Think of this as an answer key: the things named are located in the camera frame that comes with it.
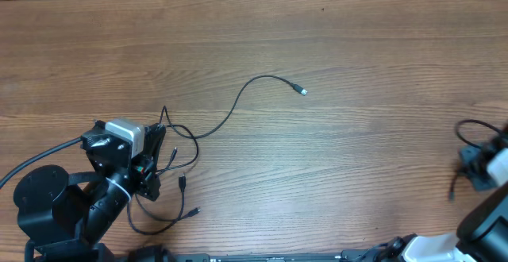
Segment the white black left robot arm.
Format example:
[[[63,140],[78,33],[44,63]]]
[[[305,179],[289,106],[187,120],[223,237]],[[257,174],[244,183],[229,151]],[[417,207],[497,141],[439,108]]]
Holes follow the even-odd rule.
[[[156,200],[162,124],[98,121],[77,138],[93,169],[39,167],[17,184],[17,224],[29,237],[27,261],[115,261],[102,237],[134,195]]]

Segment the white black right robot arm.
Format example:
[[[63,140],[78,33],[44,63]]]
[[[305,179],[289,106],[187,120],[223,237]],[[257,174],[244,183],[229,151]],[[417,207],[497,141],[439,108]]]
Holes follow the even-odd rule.
[[[396,237],[351,257],[351,261],[506,261],[507,260],[507,137],[460,155],[471,170],[481,171],[497,187],[459,224],[455,233],[434,237]]]

